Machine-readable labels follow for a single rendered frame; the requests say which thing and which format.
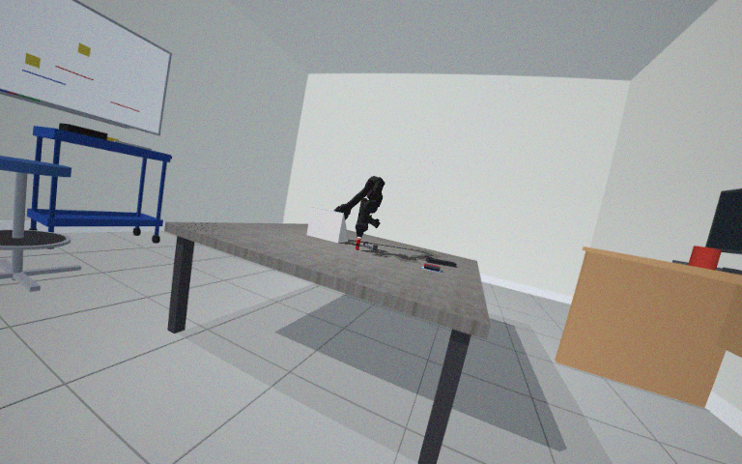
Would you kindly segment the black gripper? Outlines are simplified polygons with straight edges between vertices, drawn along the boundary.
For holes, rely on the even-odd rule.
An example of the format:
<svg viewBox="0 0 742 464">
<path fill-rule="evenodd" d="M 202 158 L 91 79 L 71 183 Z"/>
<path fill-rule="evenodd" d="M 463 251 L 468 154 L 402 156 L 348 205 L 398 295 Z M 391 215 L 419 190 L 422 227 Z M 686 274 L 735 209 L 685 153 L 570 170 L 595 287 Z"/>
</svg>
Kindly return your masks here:
<svg viewBox="0 0 742 464">
<path fill-rule="evenodd" d="M 356 223 L 356 232 L 358 237 L 362 237 L 363 233 L 368 230 L 368 218 L 370 217 L 370 213 L 358 212 L 358 218 Z"/>
</svg>

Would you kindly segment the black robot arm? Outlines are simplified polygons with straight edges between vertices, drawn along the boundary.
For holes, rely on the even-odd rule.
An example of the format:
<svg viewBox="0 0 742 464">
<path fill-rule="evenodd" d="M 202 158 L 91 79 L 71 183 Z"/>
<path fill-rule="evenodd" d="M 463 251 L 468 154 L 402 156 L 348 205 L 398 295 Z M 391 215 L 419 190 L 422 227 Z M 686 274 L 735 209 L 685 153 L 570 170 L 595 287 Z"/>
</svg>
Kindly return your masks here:
<svg viewBox="0 0 742 464">
<path fill-rule="evenodd" d="M 367 180 L 365 187 L 355 197 L 353 197 L 347 204 L 338 206 L 334 211 L 344 213 L 344 217 L 346 220 L 351 213 L 351 210 L 360 201 L 360 211 L 370 214 L 376 213 L 382 203 L 382 190 L 384 185 L 385 181 L 381 177 L 370 177 Z M 367 200 L 367 198 L 364 198 L 365 196 L 369 200 Z M 373 219 L 372 215 L 370 215 L 367 222 L 368 224 L 372 224 L 375 228 L 378 228 L 380 225 L 379 220 L 377 218 Z"/>
</svg>

